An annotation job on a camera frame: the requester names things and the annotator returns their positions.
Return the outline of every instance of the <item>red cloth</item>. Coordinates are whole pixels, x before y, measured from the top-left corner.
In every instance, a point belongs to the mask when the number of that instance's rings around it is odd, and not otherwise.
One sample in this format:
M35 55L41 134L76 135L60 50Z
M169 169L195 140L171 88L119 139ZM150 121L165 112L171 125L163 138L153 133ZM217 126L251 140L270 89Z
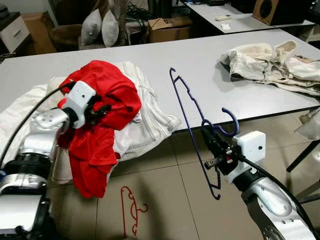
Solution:
M95 89L101 99L93 110L111 105L111 110L91 126L84 125L70 135L62 135L60 145L69 148L69 158L74 185L81 194L102 198L106 191L107 174L117 164L113 150L114 129L123 129L137 115L141 102L134 83L114 65L94 60L70 74L60 86L72 81L83 81Z

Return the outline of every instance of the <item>floor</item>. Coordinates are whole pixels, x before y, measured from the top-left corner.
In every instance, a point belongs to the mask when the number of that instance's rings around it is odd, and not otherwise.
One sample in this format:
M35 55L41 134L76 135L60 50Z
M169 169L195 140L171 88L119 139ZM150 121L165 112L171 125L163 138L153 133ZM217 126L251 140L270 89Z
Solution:
M320 163L309 155L292 173L286 167L310 142L293 131L301 113L252 120L241 132L267 135L267 169L294 194L319 180ZM195 136L204 160L212 158L201 135ZM85 199L72 184L50 184L52 215L71 240L247 240L263 239L251 220L240 192L222 180L222 197L214 200L187 133L174 134L137 159L123 162L112 173L104 198ZM318 201L304 204L320 227Z

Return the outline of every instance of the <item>cardboard box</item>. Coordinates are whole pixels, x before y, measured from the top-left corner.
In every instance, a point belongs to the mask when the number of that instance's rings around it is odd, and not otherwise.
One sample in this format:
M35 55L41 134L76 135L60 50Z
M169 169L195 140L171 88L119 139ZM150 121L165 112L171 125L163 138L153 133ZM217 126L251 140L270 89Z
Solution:
M190 39L194 27L189 17L157 18L148 21L150 43Z
M23 14L22 18L33 39L30 49L34 52L30 51L30 55L56 53L49 37L54 24L48 12Z

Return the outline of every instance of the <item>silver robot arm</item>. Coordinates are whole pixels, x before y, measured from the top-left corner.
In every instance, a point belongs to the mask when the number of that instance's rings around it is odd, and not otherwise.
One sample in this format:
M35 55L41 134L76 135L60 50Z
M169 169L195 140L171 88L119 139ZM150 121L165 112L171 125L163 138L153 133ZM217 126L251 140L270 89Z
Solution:
M95 95L94 89L78 81L66 96L62 109L41 112L31 119L30 133L22 141L15 159L3 168L6 176L0 182L0 236L48 239L45 234L52 235L48 229L44 232L50 206L45 195L56 158L57 139L68 128L85 124L85 111Z
M252 163L259 163L266 156L266 135L259 131L238 134L232 146L219 136L212 136L201 129L204 141L215 159L205 163L210 169L217 166L229 184L242 192L252 220L259 227L265 240L315 240L316 237L297 212L294 201L271 179L247 163L238 160L242 156Z

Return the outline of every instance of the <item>white denim jacket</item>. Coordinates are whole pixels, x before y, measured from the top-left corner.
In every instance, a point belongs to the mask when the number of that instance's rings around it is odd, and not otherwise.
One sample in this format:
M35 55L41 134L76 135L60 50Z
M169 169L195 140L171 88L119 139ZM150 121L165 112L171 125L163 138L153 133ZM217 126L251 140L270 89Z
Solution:
M320 62L306 63L294 56L293 40L272 47L267 43L248 44L225 52L220 62L230 66L230 77L274 84L281 89L320 96Z

